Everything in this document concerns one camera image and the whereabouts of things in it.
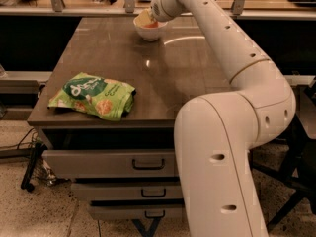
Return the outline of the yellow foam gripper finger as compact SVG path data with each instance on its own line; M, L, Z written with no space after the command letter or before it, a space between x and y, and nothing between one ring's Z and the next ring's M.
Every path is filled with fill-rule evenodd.
M150 9L144 9L136 18L135 24L139 27L149 27L155 23Z

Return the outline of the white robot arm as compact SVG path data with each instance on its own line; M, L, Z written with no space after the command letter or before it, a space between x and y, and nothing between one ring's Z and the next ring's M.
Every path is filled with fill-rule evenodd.
M189 11L231 91L186 102L174 125L175 154L192 237L269 237L248 162L281 135L296 101L287 80L215 0L152 0L159 22Z

